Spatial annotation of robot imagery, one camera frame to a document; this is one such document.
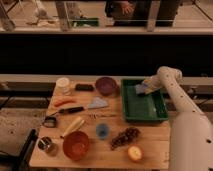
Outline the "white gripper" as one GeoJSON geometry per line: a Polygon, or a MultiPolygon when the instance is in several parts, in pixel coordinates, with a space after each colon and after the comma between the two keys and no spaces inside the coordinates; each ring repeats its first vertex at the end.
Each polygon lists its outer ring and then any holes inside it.
{"type": "Polygon", "coordinates": [[[146,78],[143,81],[143,85],[145,86],[145,94],[150,94],[162,88],[160,79],[157,76],[151,76],[149,78],[146,78]]]}

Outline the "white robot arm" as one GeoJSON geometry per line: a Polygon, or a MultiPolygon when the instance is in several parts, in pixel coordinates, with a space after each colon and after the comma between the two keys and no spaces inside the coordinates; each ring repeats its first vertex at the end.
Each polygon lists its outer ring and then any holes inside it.
{"type": "Polygon", "coordinates": [[[176,108],[170,135],[168,171],[213,171],[213,125],[182,89],[179,69],[161,66],[142,84],[149,94],[164,87],[176,108]]]}

